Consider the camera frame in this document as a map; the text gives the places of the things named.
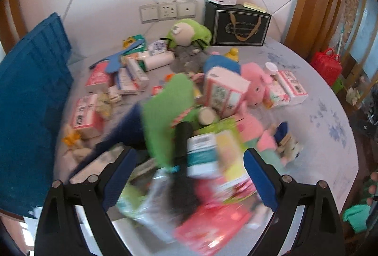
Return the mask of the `pink Kotex pad package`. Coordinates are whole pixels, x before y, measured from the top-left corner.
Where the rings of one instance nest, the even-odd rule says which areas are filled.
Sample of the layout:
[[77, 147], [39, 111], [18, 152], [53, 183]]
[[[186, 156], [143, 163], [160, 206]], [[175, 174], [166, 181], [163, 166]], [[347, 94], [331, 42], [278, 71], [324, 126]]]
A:
[[176, 227], [174, 237], [199, 255], [214, 255], [251, 219], [241, 204], [201, 205], [185, 222]]

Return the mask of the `red white tissue pack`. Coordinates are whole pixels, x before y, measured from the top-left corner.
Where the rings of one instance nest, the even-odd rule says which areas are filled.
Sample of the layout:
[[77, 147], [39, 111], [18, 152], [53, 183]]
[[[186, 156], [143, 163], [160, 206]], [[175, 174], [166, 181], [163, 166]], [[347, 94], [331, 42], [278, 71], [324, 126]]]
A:
[[289, 95], [290, 106], [303, 103], [308, 98], [308, 93], [292, 71], [278, 71], [277, 80]]

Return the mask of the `red white box lower left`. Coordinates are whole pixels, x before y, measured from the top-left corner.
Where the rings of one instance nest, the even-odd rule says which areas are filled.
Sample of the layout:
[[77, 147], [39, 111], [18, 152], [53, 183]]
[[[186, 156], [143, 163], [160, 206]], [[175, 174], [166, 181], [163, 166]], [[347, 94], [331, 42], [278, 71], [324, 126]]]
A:
[[82, 140], [99, 137], [104, 131], [104, 120], [96, 111], [97, 94], [86, 95], [76, 101], [71, 126]]

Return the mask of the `teal white medicine box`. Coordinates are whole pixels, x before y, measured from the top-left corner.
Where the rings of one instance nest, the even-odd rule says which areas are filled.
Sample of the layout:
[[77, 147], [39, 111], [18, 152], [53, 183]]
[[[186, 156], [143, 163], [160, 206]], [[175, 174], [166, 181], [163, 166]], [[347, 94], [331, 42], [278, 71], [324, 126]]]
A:
[[187, 176], [208, 179], [220, 176], [219, 154], [214, 133], [199, 134], [188, 139]]

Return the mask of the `pink pig plush toy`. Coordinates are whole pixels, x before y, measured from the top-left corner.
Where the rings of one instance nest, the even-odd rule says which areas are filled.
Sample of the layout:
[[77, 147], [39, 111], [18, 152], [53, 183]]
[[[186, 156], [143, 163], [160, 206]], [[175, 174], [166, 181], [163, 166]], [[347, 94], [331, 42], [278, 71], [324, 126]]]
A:
[[241, 66], [241, 77], [250, 82], [246, 94], [247, 105], [256, 107], [265, 97], [266, 88], [272, 83], [272, 78], [258, 64], [249, 62]]

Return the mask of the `blue plastic storage bin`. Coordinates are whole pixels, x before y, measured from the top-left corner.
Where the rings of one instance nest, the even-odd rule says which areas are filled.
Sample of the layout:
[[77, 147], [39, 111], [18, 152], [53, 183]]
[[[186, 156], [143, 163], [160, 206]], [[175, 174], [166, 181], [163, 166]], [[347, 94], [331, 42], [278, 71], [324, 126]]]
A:
[[1, 62], [1, 209], [32, 217], [53, 180], [55, 146], [73, 78], [71, 45], [57, 13]]

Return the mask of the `red plastic basket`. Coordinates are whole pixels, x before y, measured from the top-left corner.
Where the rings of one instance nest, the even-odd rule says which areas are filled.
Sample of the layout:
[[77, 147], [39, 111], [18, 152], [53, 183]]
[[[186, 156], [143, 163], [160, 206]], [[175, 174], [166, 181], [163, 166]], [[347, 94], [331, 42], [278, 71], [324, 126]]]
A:
[[335, 83], [342, 71], [340, 57], [333, 48], [316, 52], [310, 61], [310, 65], [329, 86]]

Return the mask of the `white plastic bottle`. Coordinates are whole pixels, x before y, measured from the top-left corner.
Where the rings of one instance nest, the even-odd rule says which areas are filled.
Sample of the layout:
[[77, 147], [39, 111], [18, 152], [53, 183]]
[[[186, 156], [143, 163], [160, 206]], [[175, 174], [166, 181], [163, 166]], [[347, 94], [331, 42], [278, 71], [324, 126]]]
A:
[[272, 63], [272, 62], [266, 62], [265, 65], [264, 65], [263, 70], [269, 76], [274, 76], [274, 75], [276, 75], [278, 73], [277, 65], [274, 64], [274, 63]]

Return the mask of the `pink white carton box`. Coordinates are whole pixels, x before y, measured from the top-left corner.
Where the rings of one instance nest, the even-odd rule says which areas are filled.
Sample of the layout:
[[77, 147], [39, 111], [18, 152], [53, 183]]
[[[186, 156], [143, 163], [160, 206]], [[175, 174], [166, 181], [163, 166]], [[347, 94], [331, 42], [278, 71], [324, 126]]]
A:
[[222, 119], [234, 115], [246, 100], [250, 81], [224, 67], [215, 66], [204, 78], [204, 105]]

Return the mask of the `green cloth toy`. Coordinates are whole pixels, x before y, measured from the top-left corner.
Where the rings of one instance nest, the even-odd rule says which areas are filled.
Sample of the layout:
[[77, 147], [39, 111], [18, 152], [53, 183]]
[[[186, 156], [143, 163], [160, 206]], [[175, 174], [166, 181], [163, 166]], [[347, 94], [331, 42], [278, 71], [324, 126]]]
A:
[[142, 105], [143, 133], [149, 154], [160, 167], [172, 165], [175, 119], [195, 104], [193, 82], [174, 75], [163, 90]]

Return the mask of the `white roll tube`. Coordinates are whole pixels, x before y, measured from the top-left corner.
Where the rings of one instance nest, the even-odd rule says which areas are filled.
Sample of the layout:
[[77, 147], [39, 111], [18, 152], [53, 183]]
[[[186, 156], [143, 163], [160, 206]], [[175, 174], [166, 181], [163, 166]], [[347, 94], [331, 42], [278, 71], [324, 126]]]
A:
[[175, 59], [174, 53], [172, 51], [166, 51], [153, 56], [145, 58], [144, 65], [146, 71], [152, 71], [156, 68], [164, 67], [170, 65]]

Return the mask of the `yellow duck toy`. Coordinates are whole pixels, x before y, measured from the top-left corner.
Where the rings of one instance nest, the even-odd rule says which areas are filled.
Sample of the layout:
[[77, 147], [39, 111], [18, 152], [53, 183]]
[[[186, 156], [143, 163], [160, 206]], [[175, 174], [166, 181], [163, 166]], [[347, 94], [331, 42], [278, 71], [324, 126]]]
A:
[[239, 53], [238, 48], [232, 47], [224, 56], [226, 58], [238, 63], [239, 62], [239, 54], [238, 53]]

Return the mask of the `black gift box gold pattern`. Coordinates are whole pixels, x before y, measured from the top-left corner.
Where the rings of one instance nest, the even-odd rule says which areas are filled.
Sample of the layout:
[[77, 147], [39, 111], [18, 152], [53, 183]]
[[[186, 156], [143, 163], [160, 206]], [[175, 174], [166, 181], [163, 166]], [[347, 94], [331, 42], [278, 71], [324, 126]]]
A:
[[271, 15], [243, 5], [226, 6], [206, 1], [204, 25], [212, 34], [213, 46], [262, 46]]

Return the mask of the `green hooded plush doll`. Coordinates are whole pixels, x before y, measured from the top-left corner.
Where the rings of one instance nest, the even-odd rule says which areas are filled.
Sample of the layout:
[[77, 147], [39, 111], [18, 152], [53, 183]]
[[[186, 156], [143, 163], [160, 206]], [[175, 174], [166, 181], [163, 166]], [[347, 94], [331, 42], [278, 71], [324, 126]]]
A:
[[181, 19], [169, 30], [166, 37], [162, 38], [167, 42], [169, 49], [177, 46], [197, 46], [206, 49], [211, 42], [212, 33], [204, 25], [192, 19]]

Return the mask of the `white wall socket panel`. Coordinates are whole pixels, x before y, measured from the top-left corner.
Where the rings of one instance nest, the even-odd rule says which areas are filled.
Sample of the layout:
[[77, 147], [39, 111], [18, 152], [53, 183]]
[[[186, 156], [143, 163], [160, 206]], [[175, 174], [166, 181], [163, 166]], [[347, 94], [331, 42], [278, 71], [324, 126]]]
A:
[[195, 0], [153, 3], [139, 7], [143, 24], [174, 19], [194, 18], [198, 2]]

